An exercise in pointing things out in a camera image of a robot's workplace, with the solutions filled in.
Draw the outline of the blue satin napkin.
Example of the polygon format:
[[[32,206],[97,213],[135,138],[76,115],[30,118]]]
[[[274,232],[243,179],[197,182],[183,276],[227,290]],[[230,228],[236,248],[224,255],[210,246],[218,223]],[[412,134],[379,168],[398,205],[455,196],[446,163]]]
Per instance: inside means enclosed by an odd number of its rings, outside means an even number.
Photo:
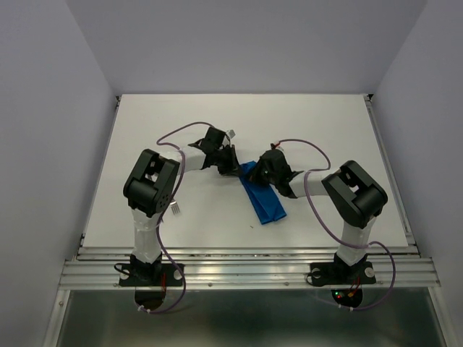
[[[265,225],[285,218],[286,211],[270,185],[263,187],[259,184],[252,183],[247,178],[247,174],[249,174],[256,165],[257,163],[255,161],[241,164],[240,168],[242,174],[239,180],[249,197],[260,224]]]

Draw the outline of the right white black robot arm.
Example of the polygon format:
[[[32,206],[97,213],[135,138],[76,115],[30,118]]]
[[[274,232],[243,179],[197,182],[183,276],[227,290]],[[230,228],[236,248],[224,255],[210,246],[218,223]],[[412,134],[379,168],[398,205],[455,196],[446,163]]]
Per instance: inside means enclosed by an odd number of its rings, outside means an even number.
[[[256,166],[246,174],[254,184],[273,186],[283,197],[307,198],[311,208],[314,197],[329,197],[343,220],[341,236],[329,231],[338,249],[331,262],[310,265],[306,281],[315,287],[376,283],[368,262],[367,248],[376,218],[388,202],[385,190],[354,160],[339,169],[315,168],[294,171],[285,155],[277,149],[264,152]]]

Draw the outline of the silver fork black handle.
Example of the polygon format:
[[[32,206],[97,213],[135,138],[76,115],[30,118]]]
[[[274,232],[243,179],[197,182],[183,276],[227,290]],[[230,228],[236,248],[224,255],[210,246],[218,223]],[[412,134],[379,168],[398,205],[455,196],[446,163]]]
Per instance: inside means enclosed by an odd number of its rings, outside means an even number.
[[[178,215],[181,213],[181,210],[179,208],[179,204],[176,200],[172,200],[170,203],[170,208],[173,213],[173,215]]]

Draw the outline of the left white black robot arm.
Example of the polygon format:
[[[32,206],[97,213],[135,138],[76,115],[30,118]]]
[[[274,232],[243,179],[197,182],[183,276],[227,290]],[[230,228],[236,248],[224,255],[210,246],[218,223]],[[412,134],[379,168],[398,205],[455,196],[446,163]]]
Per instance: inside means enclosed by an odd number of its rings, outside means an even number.
[[[129,263],[114,266],[120,286],[161,285],[165,278],[163,247],[159,241],[163,215],[187,172],[214,166],[222,176],[240,174],[233,137],[234,131],[209,125],[202,138],[185,147],[167,143],[162,137],[159,145],[169,146],[171,151],[141,152],[123,188],[132,211],[135,245]]]

